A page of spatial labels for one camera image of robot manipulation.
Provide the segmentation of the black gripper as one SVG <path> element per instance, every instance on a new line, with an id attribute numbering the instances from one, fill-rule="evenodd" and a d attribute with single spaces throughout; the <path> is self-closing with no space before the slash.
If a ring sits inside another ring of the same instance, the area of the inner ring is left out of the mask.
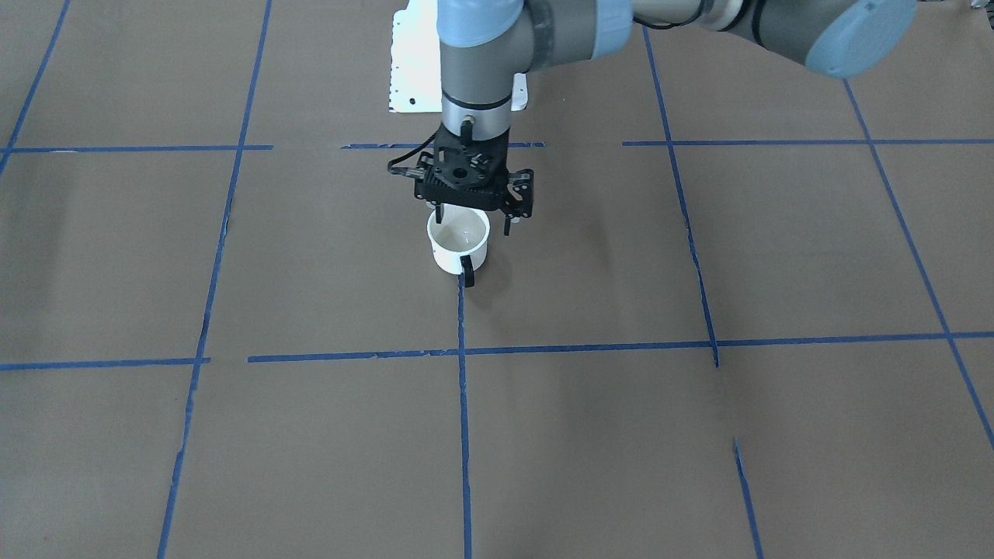
<path id="1" fill-rule="evenodd" d="M 419 176 L 413 195 L 434 204 L 434 223 L 444 219 L 444 204 L 505 215 L 504 236 L 510 236 L 517 218 L 533 216 L 535 172 L 511 173 L 507 167 L 510 131 L 491 139 L 463 142 L 444 125 L 437 128 L 433 152 L 419 155 Z"/>

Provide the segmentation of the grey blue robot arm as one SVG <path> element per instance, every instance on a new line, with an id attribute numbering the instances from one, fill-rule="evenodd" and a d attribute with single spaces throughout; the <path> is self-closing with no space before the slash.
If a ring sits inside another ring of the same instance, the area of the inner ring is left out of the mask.
<path id="1" fill-rule="evenodd" d="M 437 224 L 462 207 L 501 212 L 511 225 L 533 213 L 532 171 L 507 167 L 516 75 L 615 54 L 634 25 L 696 25 L 848 79 L 888 56 L 915 13 L 915 1 L 440 1 L 433 152 L 390 171 L 413 180 Z"/>

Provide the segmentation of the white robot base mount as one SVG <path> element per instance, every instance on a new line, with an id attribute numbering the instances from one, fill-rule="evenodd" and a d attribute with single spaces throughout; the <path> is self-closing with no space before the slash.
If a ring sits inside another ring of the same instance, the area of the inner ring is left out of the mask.
<path id="1" fill-rule="evenodd" d="M 533 50 L 526 1 L 411 1 L 393 18 L 388 106 L 441 113 L 449 128 L 508 118 Z"/>

